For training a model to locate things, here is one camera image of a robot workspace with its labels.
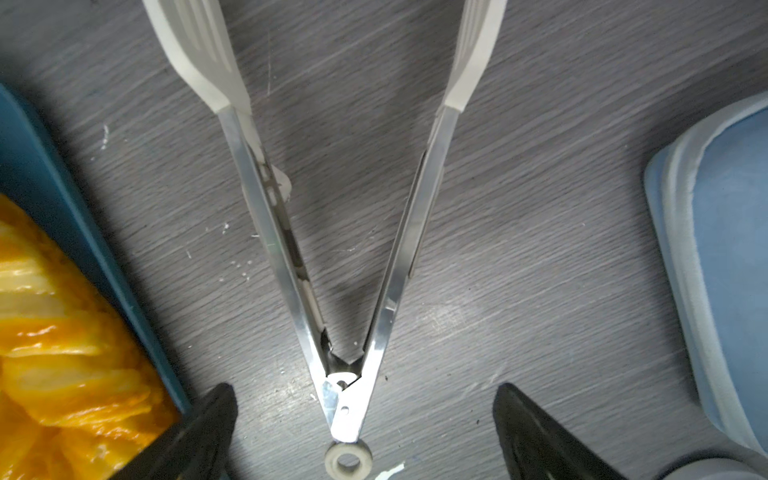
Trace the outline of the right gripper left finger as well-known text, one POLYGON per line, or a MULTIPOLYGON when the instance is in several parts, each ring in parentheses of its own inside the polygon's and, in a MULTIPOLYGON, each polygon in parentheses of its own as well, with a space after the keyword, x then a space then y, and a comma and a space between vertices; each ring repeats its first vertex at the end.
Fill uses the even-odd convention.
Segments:
POLYGON ((220 383, 111 479, 225 479, 237 417, 234 388, 220 383))

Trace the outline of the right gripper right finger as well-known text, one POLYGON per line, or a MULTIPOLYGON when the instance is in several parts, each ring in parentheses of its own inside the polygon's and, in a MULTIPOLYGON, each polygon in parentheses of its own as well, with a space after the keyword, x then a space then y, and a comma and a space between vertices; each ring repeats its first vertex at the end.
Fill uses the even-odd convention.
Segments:
POLYGON ((511 383, 497 389, 493 419, 512 479, 623 477, 511 383))

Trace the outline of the metal tongs white tips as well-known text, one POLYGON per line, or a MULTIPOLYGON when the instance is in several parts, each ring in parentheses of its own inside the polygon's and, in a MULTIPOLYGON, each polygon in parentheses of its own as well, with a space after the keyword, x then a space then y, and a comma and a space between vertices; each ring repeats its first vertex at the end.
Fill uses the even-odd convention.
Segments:
POLYGON ((378 377, 506 5, 274 1, 259 92, 236 53, 247 11, 145 8, 171 66, 223 129, 330 434, 327 473, 364 479, 378 377))

